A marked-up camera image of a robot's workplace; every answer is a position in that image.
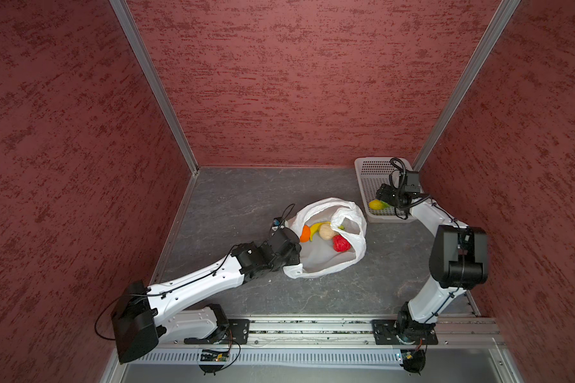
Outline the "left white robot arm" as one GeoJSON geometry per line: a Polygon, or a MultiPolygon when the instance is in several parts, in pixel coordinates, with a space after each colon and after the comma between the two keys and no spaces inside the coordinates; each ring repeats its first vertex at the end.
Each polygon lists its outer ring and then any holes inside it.
{"type": "Polygon", "coordinates": [[[195,310],[193,305],[299,264],[300,251],[299,236],[278,227],[261,244],[236,244],[220,260],[179,279],[150,286],[132,282],[101,312],[110,318],[113,333],[107,339],[115,344],[118,361],[134,362],[169,342],[221,341],[230,327],[221,306],[195,310]]]}

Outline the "white plastic bag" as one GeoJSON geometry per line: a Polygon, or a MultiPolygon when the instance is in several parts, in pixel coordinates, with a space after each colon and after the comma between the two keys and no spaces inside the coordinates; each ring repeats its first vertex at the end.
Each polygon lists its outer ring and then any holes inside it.
{"type": "Polygon", "coordinates": [[[299,237],[304,225],[329,221],[333,230],[351,244],[348,252],[335,252],[332,240],[323,240],[317,232],[312,241],[301,243],[300,264],[285,266],[284,274],[291,279],[315,279],[342,271],[358,263],[365,255],[367,222],[359,206],[339,198],[327,198],[308,204],[290,218],[286,227],[299,237]]]}

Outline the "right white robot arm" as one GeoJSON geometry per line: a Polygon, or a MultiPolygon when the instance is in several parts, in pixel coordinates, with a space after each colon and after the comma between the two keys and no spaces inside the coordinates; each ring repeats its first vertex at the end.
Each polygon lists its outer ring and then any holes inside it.
{"type": "Polygon", "coordinates": [[[453,217],[430,196],[392,184],[379,187],[369,206],[375,204],[412,215],[434,235],[430,277],[415,298],[402,306],[391,331],[399,343],[424,342],[434,334],[439,315],[456,298],[487,281],[487,233],[453,217]]]}

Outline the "yellow lemon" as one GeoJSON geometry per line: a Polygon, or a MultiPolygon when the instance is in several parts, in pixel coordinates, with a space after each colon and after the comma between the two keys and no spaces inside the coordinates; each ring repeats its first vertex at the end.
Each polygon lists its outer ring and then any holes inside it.
{"type": "Polygon", "coordinates": [[[378,200],[378,199],[374,199],[374,200],[370,201],[368,204],[368,207],[372,211],[381,211],[384,209],[381,200],[378,200]]]}

